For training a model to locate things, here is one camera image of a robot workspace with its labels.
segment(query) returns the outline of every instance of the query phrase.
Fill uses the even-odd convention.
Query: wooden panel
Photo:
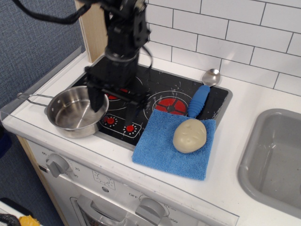
[[[40,171],[39,165],[38,165],[38,163],[37,163],[37,161],[36,161],[36,159],[35,159],[32,151],[31,151],[31,149],[30,149],[30,147],[29,147],[29,145],[27,143],[27,140],[24,139],[24,138],[22,138],[22,137],[19,137],[19,136],[17,136],[17,137],[18,137],[18,139],[19,139],[19,141],[20,141],[23,149],[25,150],[25,153],[27,154],[27,157],[29,158],[30,162],[32,163],[33,168],[35,169],[37,175],[39,176],[39,178],[40,178],[40,180],[41,180],[41,182],[42,182],[42,184],[43,184],[46,192],[48,193],[48,195],[49,195],[49,197],[50,197],[50,199],[51,199],[54,207],[56,208],[56,211],[60,215],[60,217],[62,219],[62,222],[64,223],[65,226],[70,226],[68,224],[67,220],[65,219],[65,216],[64,216],[63,212],[61,211],[61,209],[60,209],[60,207],[59,207],[59,205],[58,205],[58,203],[57,203],[57,201],[55,199],[55,196],[53,195],[53,193],[52,193],[52,191],[50,189],[50,186],[49,186],[48,182],[46,181],[44,175]]]
[[[83,3],[75,1],[79,9]],[[107,29],[105,27],[103,10],[99,4],[93,4],[88,12],[79,19],[89,62],[93,63],[103,53],[107,46]]]

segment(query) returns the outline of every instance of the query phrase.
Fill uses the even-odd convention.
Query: red burner
[[[115,119],[113,119],[113,118],[108,118],[108,119],[107,119],[107,123],[108,123],[109,125],[113,125],[113,124],[115,123]]]
[[[125,93],[128,93],[128,90],[127,89],[120,89],[121,91],[125,92]],[[109,100],[117,100],[118,98],[113,96],[113,95],[110,95],[110,94],[107,94],[106,95],[108,96]]]
[[[186,106],[183,101],[177,98],[166,98],[162,99],[157,103],[156,109],[163,112],[168,112],[171,114],[186,114]]]
[[[134,129],[135,129],[135,128],[134,128],[133,125],[129,125],[129,126],[126,127],[126,130],[127,130],[127,132],[129,132],[129,133],[133,132]]]

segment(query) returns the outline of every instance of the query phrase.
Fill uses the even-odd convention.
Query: stainless steel pot
[[[49,105],[33,102],[25,96],[40,96],[52,98]],[[32,104],[46,106],[47,117],[58,130],[66,137],[82,138],[97,132],[101,125],[100,119],[109,108],[109,99],[104,95],[102,107],[94,112],[90,106],[88,89],[86,86],[77,86],[66,89],[55,97],[18,93],[17,98],[29,101]]]

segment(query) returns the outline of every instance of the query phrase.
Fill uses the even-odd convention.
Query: stove knob
[[[165,214],[165,209],[158,202],[144,198],[136,209],[136,214],[157,226]]]
[[[46,165],[55,178],[61,173],[65,173],[69,168],[67,161],[57,154],[51,154],[46,159]]]
[[[131,133],[135,130],[135,128],[133,127],[133,125],[129,125],[126,127],[127,132]]]
[[[113,124],[115,123],[115,119],[113,119],[113,118],[108,118],[108,119],[107,119],[107,123],[108,123],[109,125],[113,125]]]

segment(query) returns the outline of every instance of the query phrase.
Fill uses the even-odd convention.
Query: blue towel
[[[154,110],[150,120],[134,149],[132,160],[164,172],[198,180],[204,180],[215,133],[215,120],[204,120],[207,141],[192,153],[181,153],[173,144],[176,128],[185,120],[182,115]]]

